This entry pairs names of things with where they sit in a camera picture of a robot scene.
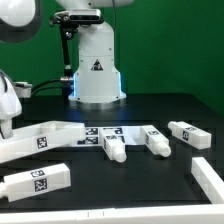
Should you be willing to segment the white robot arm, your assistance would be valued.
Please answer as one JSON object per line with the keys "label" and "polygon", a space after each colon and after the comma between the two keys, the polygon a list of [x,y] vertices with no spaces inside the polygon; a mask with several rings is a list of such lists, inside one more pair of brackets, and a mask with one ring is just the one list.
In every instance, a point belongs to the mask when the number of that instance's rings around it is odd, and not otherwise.
{"label": "white robot arm", "polygon": [[[55,0],[63,10],[51,24],[60,28],[66,75],[72,79],[69,96],[75,106],[109,109],[121,105],[121,74],[114,62],[114,31],[104,21],[102,7],[121,7],[134,0]],[[0,41],[23,42],[41,24],[40,0],[0,0]]]}

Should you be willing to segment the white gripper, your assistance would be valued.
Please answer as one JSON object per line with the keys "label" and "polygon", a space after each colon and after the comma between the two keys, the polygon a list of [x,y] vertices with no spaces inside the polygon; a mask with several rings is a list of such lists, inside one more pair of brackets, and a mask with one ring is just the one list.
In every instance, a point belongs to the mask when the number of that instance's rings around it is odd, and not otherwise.
{"label": "white gripper", "polygon": [[0,135],[13,136],[12,119],[22,112],[22,107],[9,77],[0,70]]}

